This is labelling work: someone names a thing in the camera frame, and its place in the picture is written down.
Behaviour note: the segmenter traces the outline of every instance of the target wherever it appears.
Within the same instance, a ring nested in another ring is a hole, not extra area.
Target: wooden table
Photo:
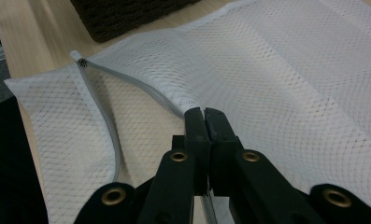
[[[0,0],[0,37],[12,77],[31,75],[66,66],[74,61],[69,52],[93,55],[129,35],[179,26],[196,20],[232,0],[202,0],[168,17],[144,25],[106,43],[95,43],[69,0]],[[371,6],[371,0],[364,0]],[[24,121],[39,180],[41,173],[31,121],[23,108]]]

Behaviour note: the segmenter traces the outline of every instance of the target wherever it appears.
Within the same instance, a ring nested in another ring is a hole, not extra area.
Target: mesh laundry bag
[[[176,29],[131,36],[89,64],[136,84],[175,113],[195,106],[225,112],[244,147],[263,152],[296,188],[331,183],[371,205],[371,8],[364,3],[235,2]],[[26,96],[35,90],[19,83],[7,81],[29,110]],[[120,114],[117,103],[106,107]],[[167,135],[174,134],[179,121],[166,113],[160,118],[170,124]],[[126,131],[116,123],[122,142]],[[149,153],[135,152],[135,158]],[[231,222],[227,202],[214,200],[218,221]]]

